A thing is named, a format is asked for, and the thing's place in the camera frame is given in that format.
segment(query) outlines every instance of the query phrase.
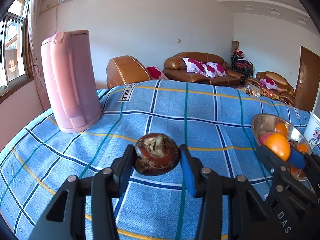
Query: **metal bowl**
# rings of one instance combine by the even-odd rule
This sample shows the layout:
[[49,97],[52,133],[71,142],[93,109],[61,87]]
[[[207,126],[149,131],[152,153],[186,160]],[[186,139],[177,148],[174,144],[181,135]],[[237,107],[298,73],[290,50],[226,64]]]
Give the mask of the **metal bowl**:
[[[298,131],[297,128],[295,128],[292,124],[287,122],[286,120],[282,119],[281,117],[275,116],[273,114],[257,114],[255,115],[251,120],[251,130],[254,135],[254,138],[256,140],[256,145],[260,146],[261,143],[259,141],[259,134],[265,132],[273,132],[275,130],[275,126],[278,123],[283,123],[287,130],[288,130],[288,136],[287,139],[294,140],[298,142],[299,144],[305,144],[308,146],[308,154],[311,155],[312,149],[306,140],[306,138]],[[299,181],[305,181],[308,180],[304,172],[299,169],[297,172],[292,173],[292,176],[299,180]]]

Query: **window frame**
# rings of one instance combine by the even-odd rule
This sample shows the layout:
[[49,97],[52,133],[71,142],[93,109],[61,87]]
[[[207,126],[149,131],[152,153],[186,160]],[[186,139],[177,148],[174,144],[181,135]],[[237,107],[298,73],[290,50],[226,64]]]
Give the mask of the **window frame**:
[[[29,0],[24,0],[26,2],[22,12],[22,15],[26,16],[19,16],[16,14],[13,14],[11,12],[6,12],[5,16],[1,21],[3,20],[3,25],[0,26],[0,42],[1,42],[1,55],[0,55],[0,74],[1,76],[5,77],[5,84],[0,87],[0,103],[2,103],[5,99],[7,99],[10,95],[12,95],[15,91],[32,81],[33,73],[32,73],[32,62],[30,58],[30,47],[29,47],[29,39],[28,39],[28,4]],[[8,81],[8,76],[6,73],[6,62],[5,62],[5,37],[6,37],[6,29],[7,29],[7,23],[8,21],[17,22],[18,24],[21,24],[21,59],[24,66],[25,73],[19,77],[14,78],[13,80]]]

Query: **brown leather sofa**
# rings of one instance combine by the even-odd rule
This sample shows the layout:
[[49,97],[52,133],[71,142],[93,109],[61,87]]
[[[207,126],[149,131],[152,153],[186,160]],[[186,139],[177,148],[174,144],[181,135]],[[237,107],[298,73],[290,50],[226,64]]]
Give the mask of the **brown leather sofa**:
[[247,81],[245,84],[246,85],[253,84],[261,88],[262,86],[261,86],[260,79],[264,79],[264,78],[270,78],[276,83],[279,90],[278,91],[274,90],[274,93],[276,93],[279,96],[280,101],[288,105],[294,106],[293,87],[288,83],[288,81],[283,76],[280,76],[275,72],[271,72],[271,71],[258,72],[255,78],[247,78]]
[[[216,62],[223,66],[227,76],[208,78],[198,73],[187,72],[187,66],[183,57],[191,58],[202,63]],[[171,80],[182,82],[202,83],[215,86],[238,86],[244,82],[244,75],[228,68],[228,63],[214,54],[202,52],[181,52],[164,62],[163,73]]]
[[152,80],[146,68],[134,57],[121,56],[109,60],[107,65],[108,88]]

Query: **pink floral pillow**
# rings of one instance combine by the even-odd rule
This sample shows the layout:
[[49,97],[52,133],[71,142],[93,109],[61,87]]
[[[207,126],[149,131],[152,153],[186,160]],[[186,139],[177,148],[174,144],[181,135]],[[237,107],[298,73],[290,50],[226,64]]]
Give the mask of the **pink floral pillow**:
[[164,73],[157,67],[146,67],[152,79],[168,79]]
[[183,57],[182,59],[186,63],[187,72],[198,73],[198,74],[207,76],[206,73],[205,73],[205,69],[202,66],[201,62],[196,61],[196,60],[191,59],[191,58],[187,58],[187,57]]
[[218,77],[219,74],[215,68],[211,67],[209,64],[202,63],[204,71],[208,77]]
[[279,90],[276,83],[271,78],[263,78],[260,79],[261,85],[268,88],[268,89],[275,89]]
[[225,70],[223,69],[222,65],[219,63],[207,62],[206,65],[214,68],[217,72],[218,76],[227,76]]

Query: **blue plaid bed sheet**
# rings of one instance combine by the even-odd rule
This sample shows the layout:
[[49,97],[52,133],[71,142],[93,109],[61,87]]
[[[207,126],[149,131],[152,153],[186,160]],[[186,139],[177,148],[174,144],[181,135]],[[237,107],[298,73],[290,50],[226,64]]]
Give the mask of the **blue plaid bed sheet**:
[[[253,149],[252,117],[278,115],[301,133],[310,117],[299,110],[298,119],[293,107],[228,87],[154,80],[139,83],[129,102],[118,102],[123,89],[98,90],[103,114],[86,131],[63,133],[49,109],[0,153],[0,211],[18,239],[28,239],[70,174],[93,176],[122,156],[128,144],[150,132],[165,133],[178,145],[186,144],[192,156],[220,175],[243,174],[265,199],[269,188]],[[271,182],[271,175],[265,173]],[[126,193],[113,199],[120,239],[174,239],[181,189],[180,165],[154,177],[133,171]],[[186,194],[181,239],[194,238],[200,206],[200,199]],[[227,199],[223,198],[222,239],[227,238],[227,214]],[[90,197],[86,199],[85,226],[87,239],[92,239]]]

